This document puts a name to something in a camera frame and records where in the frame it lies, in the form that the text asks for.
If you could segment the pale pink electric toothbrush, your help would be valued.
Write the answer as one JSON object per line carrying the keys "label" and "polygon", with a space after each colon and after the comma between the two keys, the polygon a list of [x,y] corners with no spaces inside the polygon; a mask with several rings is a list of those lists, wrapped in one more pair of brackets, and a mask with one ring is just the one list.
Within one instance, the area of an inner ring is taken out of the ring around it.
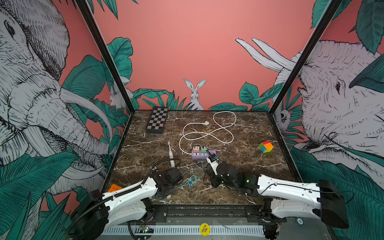
{"label": "pale pink electric toothbrush", "polygon": [[171,142],[170,141],[168,141],[168,146],[169,146],[169,159],[170,159],[171,168],[174,168],[175,167],[175,161],[174,161],[174,156],[173,156],[173,151],[171,148]]}

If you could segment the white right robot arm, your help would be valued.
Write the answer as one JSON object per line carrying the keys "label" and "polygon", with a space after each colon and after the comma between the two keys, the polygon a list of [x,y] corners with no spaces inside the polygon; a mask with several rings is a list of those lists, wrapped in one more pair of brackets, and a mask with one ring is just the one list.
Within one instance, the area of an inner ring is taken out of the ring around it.
{"label": "white right robot arm", "polygon": [[265,197],[266,218],[304,217],[320,219],[333,228],[347,229],[345,198],[330,181],[298,183],[245,173],[220,161],[207,160],[214,188],[225,185],[249,197]]}

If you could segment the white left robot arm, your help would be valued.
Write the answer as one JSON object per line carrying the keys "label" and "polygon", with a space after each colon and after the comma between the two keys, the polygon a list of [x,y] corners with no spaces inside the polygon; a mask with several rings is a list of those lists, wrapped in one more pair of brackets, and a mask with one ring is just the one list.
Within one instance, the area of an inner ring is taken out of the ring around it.
{"label": "white left robot arm", "polygon": [[117,191],[92,191],[71,215],[66,238],[95,240],[104,230],[119,224],[151,220],[155,214],[151,199],[167,197],[182,180],[182,173],[174,167],[165,171],[150,170],[142,181]]}

